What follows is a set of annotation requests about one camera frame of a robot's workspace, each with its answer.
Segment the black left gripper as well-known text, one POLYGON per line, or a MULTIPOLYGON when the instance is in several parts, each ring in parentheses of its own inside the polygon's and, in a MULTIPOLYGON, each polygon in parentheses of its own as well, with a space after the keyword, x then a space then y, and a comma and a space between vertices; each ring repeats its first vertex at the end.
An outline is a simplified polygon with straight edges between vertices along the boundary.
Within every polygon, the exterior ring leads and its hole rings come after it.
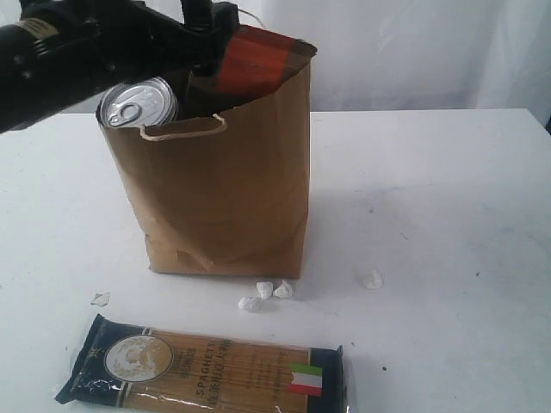
POLYGON ((137 1, 87 1, 85 6, 91 26, 85 53, 89 86, 189 67, 198 77, 213 77, 239 29, 238 6, 227 1, 181 1, 183 25, 137 1))

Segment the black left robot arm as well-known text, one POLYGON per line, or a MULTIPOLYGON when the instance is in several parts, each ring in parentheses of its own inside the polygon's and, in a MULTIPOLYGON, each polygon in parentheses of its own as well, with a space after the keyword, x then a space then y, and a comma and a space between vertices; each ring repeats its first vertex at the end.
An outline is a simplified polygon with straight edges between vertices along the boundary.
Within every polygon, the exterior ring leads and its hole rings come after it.
POLYGON ((118 83, 179 69, 214 75, 240 26, 230 2, 183 1, 172 19, 143 1, 22 1, 1 28, 1 131, 19 131, 118 83))

